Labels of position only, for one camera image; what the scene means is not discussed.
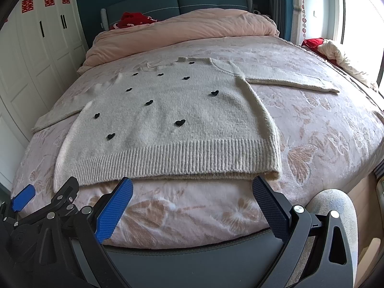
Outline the operator leg grey pants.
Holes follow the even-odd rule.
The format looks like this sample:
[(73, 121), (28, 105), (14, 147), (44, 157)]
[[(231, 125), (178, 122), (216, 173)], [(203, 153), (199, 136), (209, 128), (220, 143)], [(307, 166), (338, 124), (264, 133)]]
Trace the operator leg grey pants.
[(343, 191), (321, 191), (305, 209), (326, 225), (325, 232), (310, 236), (292, 275), (294, 287), (353, 287), (357, 275), (357, 215)]

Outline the red cloth by window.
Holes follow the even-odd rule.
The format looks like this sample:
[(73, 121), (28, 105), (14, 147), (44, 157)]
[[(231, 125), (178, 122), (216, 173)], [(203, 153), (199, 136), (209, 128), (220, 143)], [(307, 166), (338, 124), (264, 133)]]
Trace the red cloth by window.
[(310, 38), (310, 39), (304, 39), (301, 46), (311, 50), (315, 54), (319, 55), (321, 58), (329, 61), (330, 63), (334, 64), (335, 66), (338, 66), (335, 59), (329, 59), (326, 55), (320, 53), (318, 51), (318, 47), (324, 43), (324, 38)]

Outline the teal upholstered headboard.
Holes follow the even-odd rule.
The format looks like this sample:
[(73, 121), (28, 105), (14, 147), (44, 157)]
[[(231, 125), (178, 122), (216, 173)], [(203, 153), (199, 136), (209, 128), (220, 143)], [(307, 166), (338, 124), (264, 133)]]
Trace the teal upholstered headboard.
[(204, 8), (253, 11), (253, 0), (125, 0), (100, 11), (103, 30), (117, 23), (124, 12), (139, 12), (153, 19), (164, 20)]

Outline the cream knit sweater black hearts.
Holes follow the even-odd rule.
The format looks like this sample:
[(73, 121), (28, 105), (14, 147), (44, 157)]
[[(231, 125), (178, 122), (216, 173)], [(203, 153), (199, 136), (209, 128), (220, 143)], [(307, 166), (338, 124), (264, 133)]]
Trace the cream knit sweater black hearts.
[(98, 83), (40, 117), (41, 131), (76, 115), (54, 184), (123, 177), (277, 179), (277, 126), (255, 84), (336, 93), (330, 81), (280, 68), (180, 57)]

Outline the cream fluffy blanket by window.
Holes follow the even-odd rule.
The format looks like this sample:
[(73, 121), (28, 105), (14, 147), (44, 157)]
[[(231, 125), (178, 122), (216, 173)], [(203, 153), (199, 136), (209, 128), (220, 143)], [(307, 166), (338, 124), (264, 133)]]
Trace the cream fluffy blanket by window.
[(372, 79), (363, 63), (358, 60), (356, 55), (347, 51), (342, 44), (324, 39), (323, 43), (317, 47), (317, 50), (329, 60), (334, 60), (337, 66), (356, 78), (356, 80), (368, 88), (378, 91), (378, 84)]

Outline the pink folded duvet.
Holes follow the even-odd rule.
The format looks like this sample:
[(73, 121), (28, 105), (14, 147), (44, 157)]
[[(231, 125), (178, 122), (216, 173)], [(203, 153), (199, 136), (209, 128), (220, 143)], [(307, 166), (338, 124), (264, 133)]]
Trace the pink folded duvet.
[(279, 36), (267, 16), (238, 9), (207, 8), (154, 24), (143, 24), (100, 33), (87, 51), (78, 74), (130, 55), (190, 40), (236, 36)]

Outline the red pillow at headboard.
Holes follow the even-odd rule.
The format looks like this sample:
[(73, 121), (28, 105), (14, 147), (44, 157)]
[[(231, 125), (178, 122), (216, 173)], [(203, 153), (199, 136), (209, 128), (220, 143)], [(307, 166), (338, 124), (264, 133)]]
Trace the red pillow at headboard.
[(125, 12), (118, 22), (110, 25), (110, 30), (113, 29), (125, 29), (138, 25), (154, 24), (157, 19), (153, 19), (150, 16), (146, 16), (139, 12)]

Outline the white wardrobe with red stickers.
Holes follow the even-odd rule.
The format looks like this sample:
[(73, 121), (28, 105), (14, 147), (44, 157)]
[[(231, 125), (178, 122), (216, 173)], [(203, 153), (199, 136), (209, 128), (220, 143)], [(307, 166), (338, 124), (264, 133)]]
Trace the white wardrobe with red stickers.
[(19, 0), (1, 28), (1, 184), (6, 189), (31, 129), (76, 81), (87, 49), (76, 0)]

